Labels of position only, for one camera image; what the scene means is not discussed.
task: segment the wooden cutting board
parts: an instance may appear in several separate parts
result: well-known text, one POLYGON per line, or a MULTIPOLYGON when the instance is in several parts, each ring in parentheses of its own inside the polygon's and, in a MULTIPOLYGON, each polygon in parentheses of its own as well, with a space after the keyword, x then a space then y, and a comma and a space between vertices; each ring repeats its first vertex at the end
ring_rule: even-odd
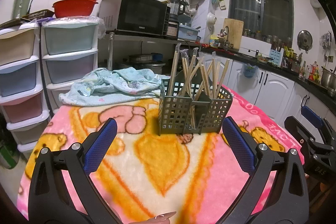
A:
POLYGON ((233 44, 233 48, 239 50, 242 40, 244 21, 226 18, 224 19, 223 29, 229 27, 229 42, 233 44))

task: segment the microwave door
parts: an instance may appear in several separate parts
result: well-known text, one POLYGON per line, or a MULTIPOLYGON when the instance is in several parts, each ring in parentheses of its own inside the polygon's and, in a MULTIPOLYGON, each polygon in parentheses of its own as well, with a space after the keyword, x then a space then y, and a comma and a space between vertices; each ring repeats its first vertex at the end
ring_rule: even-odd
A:
POLYGON ((157 0, 122 0, 118 30, 162 35, 166 9, 157 0))

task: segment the microwave oven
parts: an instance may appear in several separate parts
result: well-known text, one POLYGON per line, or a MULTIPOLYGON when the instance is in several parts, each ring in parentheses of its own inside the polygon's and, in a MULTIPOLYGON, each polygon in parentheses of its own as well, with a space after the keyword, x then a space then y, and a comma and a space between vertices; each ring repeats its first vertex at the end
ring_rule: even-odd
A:
POLYGON ((102 0, 99 17, 106 31, 166 36, 170 8, 158 0, 102 0))

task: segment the red bowl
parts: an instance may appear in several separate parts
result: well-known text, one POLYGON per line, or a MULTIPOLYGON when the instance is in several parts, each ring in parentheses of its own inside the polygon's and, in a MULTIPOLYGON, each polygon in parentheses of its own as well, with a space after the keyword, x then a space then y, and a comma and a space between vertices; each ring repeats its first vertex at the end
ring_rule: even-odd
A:
POLYGON ((57 18, 89 16, 95 4, 98 4, 97 0, 60 0, 53 4, 53 8, 57 18))

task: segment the cabinet handle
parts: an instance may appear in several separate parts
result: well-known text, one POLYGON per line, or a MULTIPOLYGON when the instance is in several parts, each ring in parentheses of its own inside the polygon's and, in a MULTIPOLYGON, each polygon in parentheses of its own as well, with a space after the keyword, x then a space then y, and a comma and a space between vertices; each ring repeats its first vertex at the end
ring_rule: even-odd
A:
POLYGON ((306 102, 305 102, 305 104, 304 105, 306 105, 307 104, 307 102, 308 102, 308 100, 310 99, 310 96, 306 99, 306 102))
POLYGON ((263 78, 263 72, 261 73, 261 77, 260 77, 260 81, 259 81, 259 84, 261 83, 261 79, 263 78))
POLYGON ((268 77, 268 73, 266 74, 266 79, 265 79, 264 85, 266 85, 267 77, 268 77))
POLYGON ((305 96, 305 97, 303 97, 303 99, 302 99, 302 102, 301 102, 301 107, 303 107, 303 101, 305 100, 305 98, 307 97, 307 95, 305 96))

